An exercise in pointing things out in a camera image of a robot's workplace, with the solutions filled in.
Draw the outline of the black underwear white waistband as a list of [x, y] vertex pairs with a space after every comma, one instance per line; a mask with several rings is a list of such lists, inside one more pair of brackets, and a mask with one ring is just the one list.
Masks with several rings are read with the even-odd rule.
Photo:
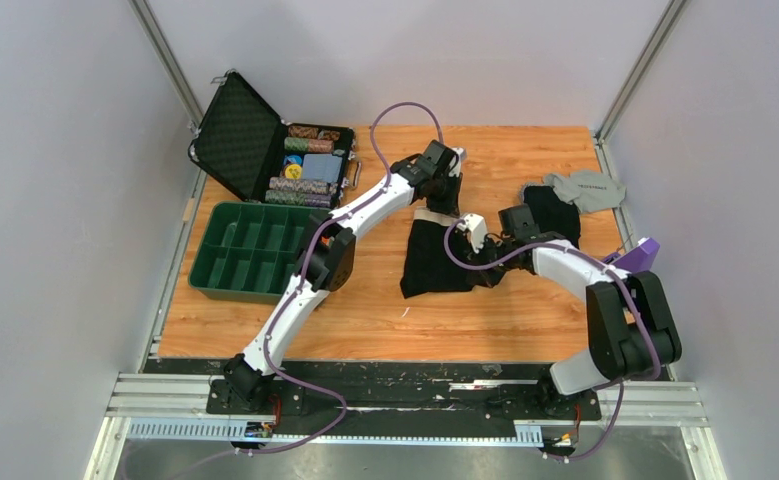
[[456, 265], [444, 235], [456, 218], [426, 207], [414, 211], [400, 289], [404, 298], [425, 293], [469, 292], [484, 282], [479, 272]]

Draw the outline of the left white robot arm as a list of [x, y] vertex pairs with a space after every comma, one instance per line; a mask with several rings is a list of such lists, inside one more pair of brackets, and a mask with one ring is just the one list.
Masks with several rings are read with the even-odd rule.
[[426, 199], [458, 209], [461, 167], [467, 152], [433, 140], [420, 154], [388, 167], [383, 178], [349, 204], [313, 213], [302, 235], [292, 275], [259, 333], [223, 367], [233, 400], [248, 413], [271, 400], [270, 381], [312, 312], [353, 273], [357, 241], [395, 212]]

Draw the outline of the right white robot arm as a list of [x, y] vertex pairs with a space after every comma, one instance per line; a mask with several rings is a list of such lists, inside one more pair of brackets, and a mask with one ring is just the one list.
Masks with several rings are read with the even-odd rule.
[[549, 417], [561, 417], [576, 394], [633, 378], [655, 379], [683, 353], [682, 342], [660, 278], [604, 263], [563, 235], [544, 231], [526, 205], [500, 211], [501, 231], [491, 234], [477, 214], [460, 217], [444, 241], [462, 238], [449, 258], [493, 285], [508, 271], [523, 270], [550, 280], [581, 300], [586, 309], [588, 346], [550, 366], [536, 390], [536, 403]]

